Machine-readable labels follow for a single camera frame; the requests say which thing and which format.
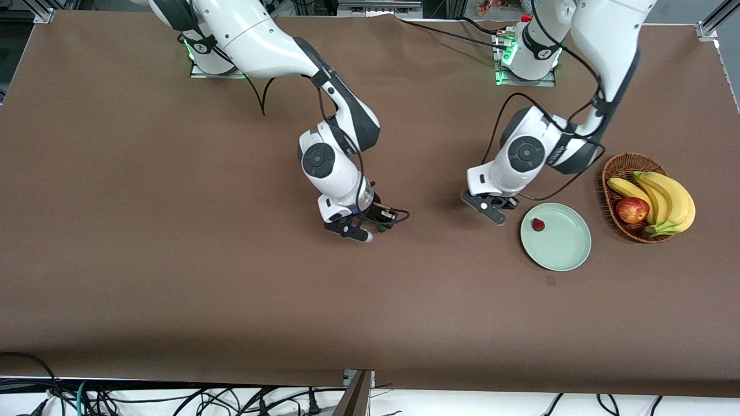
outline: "round plate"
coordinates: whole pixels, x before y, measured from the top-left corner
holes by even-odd
[[[534,231],[532,220],[545,222],[543,231]],[[567,272],[583,264],[591,252],[591,232],[578,212],[562,204],[540,204],[522,221],[522,244],[529,257],[546,269]]]

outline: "bunch of bananas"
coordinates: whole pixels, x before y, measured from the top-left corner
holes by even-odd
[[[674,179],[657,172],[632,172],[632,178],[642,188],[622,178],[609,179],[611,189],[625,197],[640,198],[650,211],[645,219],[645,231],[651,237],[674,235],[686,231],[696,217],[696,207],[689,192]]]

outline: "wicker basket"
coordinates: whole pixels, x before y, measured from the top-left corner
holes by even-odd
[[[612,222],[622,233],[625,234],[629,239],[639,241],[640,243],[660,243],[671,238],[672,235],[658,235],[651,238],[644,230],[648,225],[645,221],[640,221],[637,224],[625,224],[620,221],[616,215],[616,203],[619,202],[623,197],[614,192],[607,184],[611,178],[619,177],[627,179],[629,182],[635,183],[632,179],[632,172],[639,170],[642,172],[658,172],[666,175],[665,170],[658,162],[654,161],[647,156],[640,155],[638,153],[622,153],[609,159],[604,166],[602,171],[602,188],[604,190],[604,199],[602,200],[602,206],[609,212]]]

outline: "robotic arm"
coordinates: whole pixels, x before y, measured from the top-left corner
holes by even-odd
[[[337,112],[299,138],[298,161],[322,195],[324,227],[369,243],[372,233],[353,218],[391,228],[397,213],[380,205],[350,157],[373,147],[380,134],[375,114],[302,38],[283,32],[258,0],[149,0],[156,15],[183,33],[195,63],[208,73],[235,68],[248,76],[304,76],[329,95]]]
[[[503,225],[505,216],[498,208],[516,206],[513,197],[546,164],[570,175],[583,172],[593,163],[598,143],[635,73],[639,30],[653,3],[533,0],[537,19],[516,25],[514,51],[503,64],[520,78],[542,78],[560,52],[547,34],[562,41],[570,31],[576,46],[595,66],[601,88],[580,125],[557,115],[545,117],[535,106],[517,111],[504,129],[496,158],[468,169],[469,191],[462,193],[464,202]]]

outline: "red strawberry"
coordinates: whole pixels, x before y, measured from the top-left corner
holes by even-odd
[[[534,231],[542,231],[545,229],[545,222],[539,218],[532,220],[532,228]]]

